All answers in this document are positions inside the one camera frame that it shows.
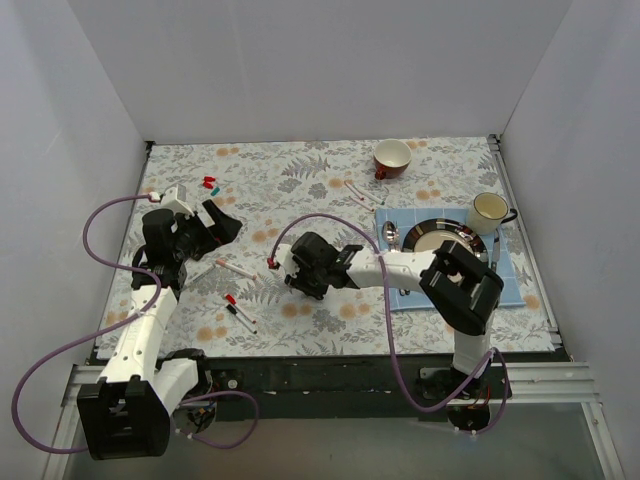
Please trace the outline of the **teal cap marker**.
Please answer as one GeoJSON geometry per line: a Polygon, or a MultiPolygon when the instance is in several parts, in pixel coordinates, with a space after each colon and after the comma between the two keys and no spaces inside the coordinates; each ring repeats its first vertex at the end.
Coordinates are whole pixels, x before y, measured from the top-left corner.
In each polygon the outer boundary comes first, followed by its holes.
{"type": "Polygon", "coordinates": [[[366,198],[368,198],[368,199],[370,199],[371,201],[375,202],[376,204],[379,204],[379,205],[384,205],[384,204],[385,204],[385,201],[384,201],[384,200],[382,200],[381,198],[377,197],[376,195],[374,195],[374,194],[372,194],[372,193],[370,193],[370,192],[368,192],[368,191],[366,191],[366,190],[364,190],[364,189],[361,189],[361,188],[359,188],[359,187],[358,187],[358,191],[359,191],[363,196],[365,196],[366,198]]]}

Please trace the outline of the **blue cap whiteboard marker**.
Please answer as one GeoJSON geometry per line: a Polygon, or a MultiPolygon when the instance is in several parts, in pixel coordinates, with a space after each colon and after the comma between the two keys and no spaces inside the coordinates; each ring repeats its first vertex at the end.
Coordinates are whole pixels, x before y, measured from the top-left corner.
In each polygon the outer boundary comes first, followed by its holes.
{"type": "Polygon", "coordinates": [[[349,197],[349,199],[354,202],[355,204],[357,204],[358,206],[360,206],[361,208],[369,211],[369,212],[375,212],[375,208],[366,204],[363,200],[356,198],[356,197],[349,197]]]}

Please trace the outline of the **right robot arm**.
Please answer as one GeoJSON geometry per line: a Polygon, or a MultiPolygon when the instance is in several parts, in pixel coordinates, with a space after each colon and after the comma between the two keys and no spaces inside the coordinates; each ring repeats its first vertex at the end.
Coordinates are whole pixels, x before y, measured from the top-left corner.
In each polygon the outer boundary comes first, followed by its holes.
{"type": "Polygon", "coordinates": [[[475,397],[489,384],[486,371],[493,354],[490,324],[504,281],[489,265],[461,244],[447,240],[432,251],[381,251],[364,231],[335,215],[304,215],[286,226],[266,257],[268,268],[282,269],[285,284],[316,300],[330,288],[381,288],[389,352],[396,354],[391,317],[392,289],[426,295],[441,318],[454,330],[452,383],[464,397],[475,397]],[[292,245],[282,242],[297,224],[315,218],[341,223],[361,235],[363,245],[339,250],[314,232],[292,245]]]}

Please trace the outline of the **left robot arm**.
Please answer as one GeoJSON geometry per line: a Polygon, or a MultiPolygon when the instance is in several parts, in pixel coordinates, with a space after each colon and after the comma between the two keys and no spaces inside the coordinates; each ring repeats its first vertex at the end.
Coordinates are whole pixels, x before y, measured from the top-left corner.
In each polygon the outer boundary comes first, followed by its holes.
{"type": "Polygon", "coordinates": [[[203,351],[188,348],[165,360],[158,354],[184,287],[188,260],[218,245],[185,201],[162,195],[142,219],[144,245],[132,263],[131,306],[125,326],[98,380],[81,386],[77,405],[95,460],[161,456],[174,410],[188,397],[205,398],[213,377],[203,351]]]}

